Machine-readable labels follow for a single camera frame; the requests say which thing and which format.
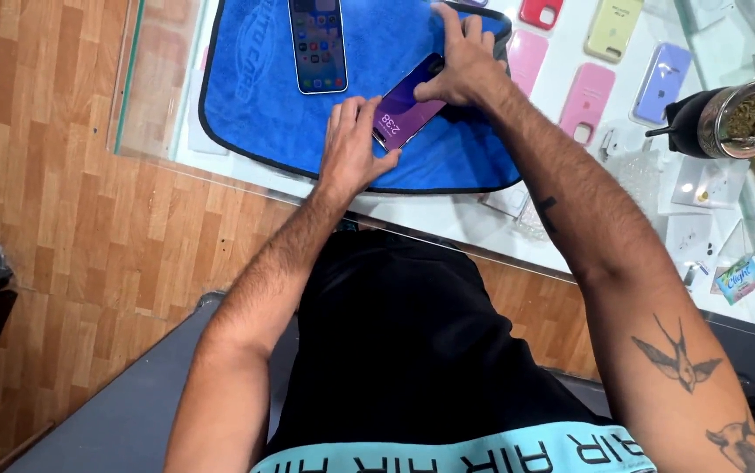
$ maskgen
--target light blue waistband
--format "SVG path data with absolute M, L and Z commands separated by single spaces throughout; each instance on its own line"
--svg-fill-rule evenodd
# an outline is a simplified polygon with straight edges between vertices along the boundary
M 655 465 L 621 426 L 561 422 L 453 445 L 306 445 L 270 455 L 251 473 L 647 473 Z

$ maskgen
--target metal rim of mate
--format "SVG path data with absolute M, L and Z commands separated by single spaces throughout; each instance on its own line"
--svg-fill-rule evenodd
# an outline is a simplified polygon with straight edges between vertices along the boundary
M 728 137 L 728 117 L 751 95 L 755 95 L 755 81 L 723 89 L 702 110 L 699 116 L 699 145 L 708 156 L 736 159 L 755 156 L 755 146 L 739 145 L 730 142 Z

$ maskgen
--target hand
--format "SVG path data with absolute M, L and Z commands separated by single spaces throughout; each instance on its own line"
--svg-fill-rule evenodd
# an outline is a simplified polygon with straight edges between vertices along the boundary
M 375 157 L 372 153 L 372 127 L 381 97 L 346 99 L 334 105 L 325 132 L 317 192 L 344 200 L 346 207 L 381 174 L 398 165 L 401 150 Z
M 506 63 L 494 59 L 494 34 L 483 32 L 483 20 L 477 15 L 460 22 L 456 10 L 446 4 L 433 4 L 432 8 L 445 21 L 445 69 L 419 84 L 415 99 L 441 100 L 461 107 L 479 105 L 481 88 L 492 78 L 506 77 Z

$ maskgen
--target phone screen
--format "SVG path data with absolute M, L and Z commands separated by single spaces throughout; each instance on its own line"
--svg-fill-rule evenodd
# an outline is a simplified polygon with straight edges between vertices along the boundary
M 348 88 L 340 0 L 288 0 L 296 75 L 302 93 Z
M 387 151 L 405 145 L 445 106 L 439 100 L 418 103 L 413 96 L 415 86 L 433 79 L 444 67 L 445 60 L 433 53 L 383 97 L 375 112 L 372 134 Z

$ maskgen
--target yellow phone case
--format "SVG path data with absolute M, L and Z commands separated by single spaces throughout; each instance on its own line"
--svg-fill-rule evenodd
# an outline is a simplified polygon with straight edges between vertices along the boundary
M 585 41 L 585 52 L 614 64 L 620 62 L 643 9 L 643 0 L 600 0 Z

